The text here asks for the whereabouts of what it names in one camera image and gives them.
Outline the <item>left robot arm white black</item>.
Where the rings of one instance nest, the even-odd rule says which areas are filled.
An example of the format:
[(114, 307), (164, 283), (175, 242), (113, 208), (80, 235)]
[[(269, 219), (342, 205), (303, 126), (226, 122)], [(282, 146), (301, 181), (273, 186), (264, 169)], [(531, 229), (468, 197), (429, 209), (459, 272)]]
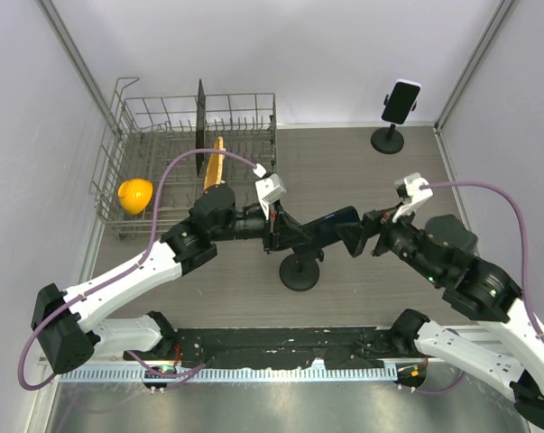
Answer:
[(119, 323), (109, 316), (147, 291), (214, 259), (221, 241), (259, 239), (266, 253), (312, 250), (311, 229), (281, 205), (283, 189), (268, 180), (258, 181), (256, 188), (258, 202), (238, 211), (232, 189), (211, 186), (195, 201), (187, 218), (162, 235), (153, 235), (146, 249), (131, 260), (65, 290), (54, 283), (40, 289), (32, 314), (32, 340), (39, 343), (52, 371), (69, 373), (110, 344), (118, 344), (120, 350), (147, 352), (157, 360), (168, 358), (175, 337), (163, 316), (148, 313)]

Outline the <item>yellow bowl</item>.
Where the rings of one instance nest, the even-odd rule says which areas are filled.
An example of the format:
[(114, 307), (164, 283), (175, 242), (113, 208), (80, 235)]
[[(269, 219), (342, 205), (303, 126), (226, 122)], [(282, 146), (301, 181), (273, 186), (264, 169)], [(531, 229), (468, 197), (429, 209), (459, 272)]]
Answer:
[(138, 215), (151, 202), (153, 184), (145, 179), (134, 178), (124, 181), (117, 190), (121, 207), (129, 215)]

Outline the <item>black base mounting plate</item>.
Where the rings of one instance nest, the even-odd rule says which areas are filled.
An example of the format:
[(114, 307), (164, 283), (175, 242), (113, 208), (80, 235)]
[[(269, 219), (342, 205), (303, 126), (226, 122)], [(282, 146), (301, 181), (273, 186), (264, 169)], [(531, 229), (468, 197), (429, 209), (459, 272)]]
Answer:
[(165, 350), (136, 353), (144, 361), (180, 361), (185, 368), (376, 368), (385, 359), (421, 358), (413, 343), (377, 327), (181, 328)]

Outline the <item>black plate upright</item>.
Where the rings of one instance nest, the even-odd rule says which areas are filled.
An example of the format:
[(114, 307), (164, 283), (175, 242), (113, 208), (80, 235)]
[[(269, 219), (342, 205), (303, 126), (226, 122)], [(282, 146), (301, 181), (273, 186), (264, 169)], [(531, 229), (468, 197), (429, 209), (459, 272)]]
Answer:
[[(206, 141), (206, 94), (203, 87), (202, 79), (198, 80), (197, 94), (197, 109), (196, 109), (196, 138), (195, 149), (200, 150), (205, 148)], [(196, 173), (199, 176), (205, 160), (203, 152), (195, 155)]]

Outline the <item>black smartphone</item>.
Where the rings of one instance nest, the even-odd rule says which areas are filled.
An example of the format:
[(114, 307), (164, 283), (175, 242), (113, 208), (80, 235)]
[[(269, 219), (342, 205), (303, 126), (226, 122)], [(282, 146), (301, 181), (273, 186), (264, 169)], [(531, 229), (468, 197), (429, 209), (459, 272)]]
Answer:
[(357, 210), (352, 206), (343, 207), (331, 214), (319, 217), (302, 226), (304, 232), (311, 236), (310, 241), (292, 247), (296, 254), (307, 254), (323, 249), (341, 241), (336, 226), (341, 224), (359, 223)]

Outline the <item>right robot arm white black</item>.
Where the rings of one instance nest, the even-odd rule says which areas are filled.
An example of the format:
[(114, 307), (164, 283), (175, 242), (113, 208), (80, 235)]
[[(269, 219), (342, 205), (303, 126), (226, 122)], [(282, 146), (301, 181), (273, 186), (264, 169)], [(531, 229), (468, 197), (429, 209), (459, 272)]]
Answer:
[(543, 337), (530, 323), (521, 287), (501, 267), (475, 255), (477, 237), (453, 215), (432, 217), (418, 229), (409, 216), (393, 221), (390, 210), (371, 211), (336, 231), (351, 256), (375, 237), (374, 257), (394, 253), (464, 317), (490, 331), (508, 355), (455, 335), (414, 309), (405, 309), (390, 328), (390, 343), (402, 356), (419, 353), (444, 360), (512, 401), (516, 411), (544, 429)]

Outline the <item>orange wooden plate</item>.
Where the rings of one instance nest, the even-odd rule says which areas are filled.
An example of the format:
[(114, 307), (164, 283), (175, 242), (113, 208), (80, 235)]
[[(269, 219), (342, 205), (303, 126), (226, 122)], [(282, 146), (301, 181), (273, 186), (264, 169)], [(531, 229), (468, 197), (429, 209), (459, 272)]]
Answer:
[(223, 154), (223, 152), (226, 150), (224, 147), (224, 138), (222, 136), (217, 137), (214, 144), (214, 150), (217, 150), (217, 152), (212, 152), (210, 154), (207, 163), (207, 169), (203, 185), (204, 191), (211, 187), (222, 184), (225, 160), (225, 155)]

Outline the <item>lavender smartphone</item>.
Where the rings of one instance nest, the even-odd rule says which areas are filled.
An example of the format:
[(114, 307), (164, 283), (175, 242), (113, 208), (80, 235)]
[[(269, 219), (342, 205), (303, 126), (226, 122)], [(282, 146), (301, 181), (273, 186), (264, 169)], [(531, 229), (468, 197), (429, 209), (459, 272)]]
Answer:
[(392, 92), (384, 99), (381, 119), (390, 124), (404, 124), (410, 112), (417, 105), (420, 91), (420, 83), (403, 78), (397, 79)]

